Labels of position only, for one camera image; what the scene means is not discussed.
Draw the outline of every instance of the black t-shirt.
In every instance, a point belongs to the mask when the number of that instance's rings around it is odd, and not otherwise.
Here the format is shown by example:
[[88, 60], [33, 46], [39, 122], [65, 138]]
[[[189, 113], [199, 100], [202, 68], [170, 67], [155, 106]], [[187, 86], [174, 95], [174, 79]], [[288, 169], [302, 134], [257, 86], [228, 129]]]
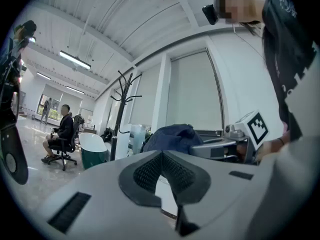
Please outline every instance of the black t-shirt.
[[44, 103], [44, 106], [43, 106], [44, 109], [47, 109], [47, 108], [48, 108], [48, 103], [49, 103], [49, 102], [46, 100], [45, 103]]
[[266, 0], [262, 18], [268, 31], [264, 37], [268, 43], [268, 49], [264, 46], [266, 65], [279, 103], [279, 115], [288, 125], [291, 140], [296, 140], [301, 131], [285, 98], [300, 83], [315, 58], [314, 42], [298, 22], [290, 0]]

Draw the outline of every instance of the hand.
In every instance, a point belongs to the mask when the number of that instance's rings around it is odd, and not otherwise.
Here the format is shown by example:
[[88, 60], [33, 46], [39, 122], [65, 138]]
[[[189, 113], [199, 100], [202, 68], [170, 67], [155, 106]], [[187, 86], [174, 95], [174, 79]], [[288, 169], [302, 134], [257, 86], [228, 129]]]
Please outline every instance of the hand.
[[[247, 143], [241, 143], [236, 146], [239, 158], [244, 161], [247, 153]], [[272, 153], [272, 142], [265, 141], [257, 150], [255, 161], [260, 162], [265, 155]]]

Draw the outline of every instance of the black coat rack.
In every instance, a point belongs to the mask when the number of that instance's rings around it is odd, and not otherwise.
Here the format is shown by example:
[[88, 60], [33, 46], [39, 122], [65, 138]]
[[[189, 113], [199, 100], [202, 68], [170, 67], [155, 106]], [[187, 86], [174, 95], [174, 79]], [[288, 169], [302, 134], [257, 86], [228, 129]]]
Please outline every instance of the black coat rack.
[[[116, 148], [117, 148], [117, 141], [118, 141], [118, 131], [121, 134], [128, 134], [130, 133], [130, 131], [125, 131], [122, 132], [120, 131], [120, 124], [121, 124], [121, 119], [124, 113], [124, 108], [125, 105], [127, 105], [128, 102], [131, 102], [135, 97], [142, 97], [142, 95], [139, 96], [130, 96], [127, 98], [127, 94], [129, 91], [129, 87], [132, 85], [133, 81], [136, 80], [137, 78], [142, 76], [142, 73], [140, 75], [138, 75], [137, 77], [135, 77], [134, 79], [131, 80], [133, 74], [131, 73], [129, 76], [129, 80], [127, 81], [127, 79], [125, 78], [125, 76], [120, 72], [120, 77], [118, 78], [119, 83], [120, 83], [120, 87], [121, 87], [121, 94], [117, 91], [115, 91], [117, 94], [120, 95], [120, 99], [116, 99], [115, 97], [113, 97], [112, 95], [110, 96], [112, 99], [114, 99], [117, 102], [121, 102], [120, 103], [120, 107], [119, 107], [119, 112], [118, 115], [116, 117], [116, 121], [115, 121], [115, 127], [114, 127], [114, 131], [113, 131], [113, 136], [112, 136], [112, 145], [111, 145], [111, 152], [110, 152], [110, 161], [114, 161], [116, 159]], [[124, 79], [125, 85], [124, 88], [122, 87], [122, 83], [121, 83], [121, 78]]]

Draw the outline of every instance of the sitting man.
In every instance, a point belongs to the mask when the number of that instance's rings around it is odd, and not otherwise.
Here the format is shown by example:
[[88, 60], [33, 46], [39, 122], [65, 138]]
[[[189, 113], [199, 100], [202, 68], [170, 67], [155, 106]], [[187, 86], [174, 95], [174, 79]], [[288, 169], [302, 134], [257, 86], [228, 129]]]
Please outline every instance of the sitting man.
[[61, 140], [58, 140], [57, 138], [67, 139], [68, 142], [65, 143], [65, 145], [69, 145], [71, 142], [71, 138], [73, 136], [74, 121], [69, 115], [69, 111], [70, 107], [68, 105], [62, 105], [61, 115], [63, 115], [63, 118], [60, 122], [59, 128], [53, 128], [51, 135], [47, 135], [42, 143], [45, 151], [47, 152], [45, 158], [41, 159], [41, 161], [45, 164], [48, 161], [52, 160], [52, 158], [57, 157], [57, 155], [54, 154], [50, 149], [50, 146], [61, 146]]

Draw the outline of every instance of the ceiling beam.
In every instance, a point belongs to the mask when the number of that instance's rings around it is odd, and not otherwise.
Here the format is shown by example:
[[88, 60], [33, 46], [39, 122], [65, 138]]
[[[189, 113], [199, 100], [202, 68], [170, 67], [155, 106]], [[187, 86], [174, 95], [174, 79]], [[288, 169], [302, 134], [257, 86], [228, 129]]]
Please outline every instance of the ceiling beam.
[[85, 93], [90, 94], [92, 96], [96, 96], [96, 95], [99, 94], [99, 91], [91, 89], [91, 88], [89, 88], [89, 87], [87, 87], [87, 86], [85, 86], [85, 85], [83, 85], [81, 83], [75, 82], [72, 79], [69, 79], [69, 78], [67, 78], [65, 76], [57, 74], [53, 70], [50, 70], [50, 69], [48, 69], [46, 67], [43, 67], [43, 66], [41, 66], [41, 65], [39, 65], [39, 64], [37, 64], [35, 62], [32, 62], [29, 59], [25, 60], [24, 64], [27, 65], [29, 69], [30, 68], [34, 68], [37, 71], [39, 71], [39, 73], [42, 73], [47, 77], [56, 78], [56, 79], [59, 79], [59, 80], [65, 82], [65, 83], [68, 83], [70, 85], [70, 87], [75, 88], [75, 89], [79, 89], [79, 91], [85, 92]]
[[[245, 30], [245, 28], [241, 25], [235, 25], [235, 29], [238, 31], [242, 31]], [[155, 47], [153, 49], [149, 49], [148, 51], [146, 51], [145, 53], [143, 53], [142, 55], [140, 55], [139, 57], [137, 57], [134, 60], [134, 64], [135, 65], [139, 65], [139, 63], [141, 63], [142, 61], [144, 61], [146, 58], [153, 58], [155, 57], [157, 54], [164, 52], [162, 49], [168, 46], [172, 46], [174, 45], [176, 42], [179, 42], [181, 40], [187, 41], [187, 39], [191, 39], [194, 36], [199, 36], [200, 35], [212, 35], [212, 34], [218, 34], [218, 33], [223, 33], [223, 32], [234, 32], [233, 26], [231, 24], [216, 24], [216, 25], [206, 25], [206, 26], [201, 26], [198, 29], [194, 30], [194, 29], [190, 29], [188, 31], [186, 31], [185, 33], [179, 34], [177, 35], [176, 38], [171, 38], [170, 41], [166, 44], [161, 44], [158, 47]], [[130, 66], [125, 67], [123, 70], [121, 70], [121, 72], [123, 74], [125, 74], [126, 72], [128, 72], [130, 70]], [[118, 77], [115, 79], [112, 79], [109, 84], [106, 86], [106, 88], [104, 90], [102, 90], [99, 95], [95, 98], [95, 101], [97, 99], [99, 99], [112, 85], [115, 81], [117, 81]]]
[[197, 29], [199, 27], [194, 12], [191, 10], [191, 7], [187, 0], [178, 0], [179, 4], [181, 5], [182, 9], [184, 10], [189, 22], [193, 29]]
[[[85, 23], [83, 21], [73, 17], [72, 15], [62, 10], [52, 7], [48, 4], [33, 1], [29, 4], [29, 6], [38, 8], [54, 16], [57, 16], [61, 19], [64, 19], [65, 21], [69, 22], [70, 24], [74, 25], [75, 27], [81, 30], [83, 30], [85, 27]], [[98, 30], [96, 30], [95, 28], [89, 25], [86, 26], [85, 32], [90, 34], [96, 40], [105, 43], [111, 50], [113, 50], [115, 54], [119, 55], [120, 57], [122, 57], [124, 60], [126, 60], [128, 63], [132, 65], [131, 62], [134, 60], [134, 58], [128, 52], [122, 49], [119, 45], [117, 45], [115, 42], [113, 42], [111, 39], [105, 36], [103, 33], [99, 32]]]
[[104, 79], [104, 78], [92, 73], [91, 71], [85, 69], [84, 67], [76, 66], [73, 62], [67, 60], [66, 58], [63, 58], [63, 57], [61, 57], [61, 56], [59, 56], [57, 54], [54, 54], [54, 53], [52, 53], [52, 52], [50, 52], [50, 51], [48, 51], [48, 50], [46, 50], [46, 49], [34, 44], [32, 42], [30, 42], [28, 44], [27, 49], [31, 49], [31, 50], [36, 51], [36, 52], [38, 52], [38, 53], [40, 53], [40, 54], [42, 54], [44, 56], [47, 56], [48, 58], [50, 58], [50, 59], [52, 59], [52, 60], [54, 60], [56, 62], [59, 62], [59, 63], [65, 65], [66, 67], [69, 67], [71, 69], [76, 69], [78, 72], [86, 75], [87, 77], [90, 77], [90, 78], [92, 78], [94, 80], [97, 80], [97, 81], [99, 81], [99, 82], [101, 82], [101, 83], [103, 83], [105, 85], [107, 85], [109, 83], [108, 80], [106, 80], [106, 79]]

